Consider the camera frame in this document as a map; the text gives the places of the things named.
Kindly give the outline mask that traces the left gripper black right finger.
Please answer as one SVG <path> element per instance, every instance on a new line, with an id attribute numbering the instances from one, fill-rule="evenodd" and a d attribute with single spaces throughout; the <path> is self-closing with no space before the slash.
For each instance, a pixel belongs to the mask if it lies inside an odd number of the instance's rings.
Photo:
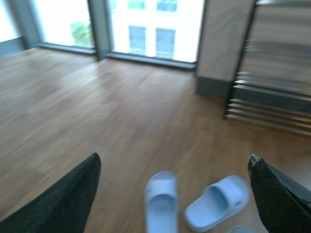
<path id="1" fill-rule="evenodd" d="M 261 222 L 270 233 L 311 231 L 311 192 L 252 154 L 248 173 Z"/>

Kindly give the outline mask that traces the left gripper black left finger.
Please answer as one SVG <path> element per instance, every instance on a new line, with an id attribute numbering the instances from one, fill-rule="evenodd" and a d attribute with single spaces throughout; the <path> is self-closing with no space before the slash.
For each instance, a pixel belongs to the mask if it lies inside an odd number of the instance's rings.
<path id="1" fill-rule="evenodd" d="M 101 161 L 92 154 L 0 223 L 2 233 L 82 233 L 98 190 Z"/>

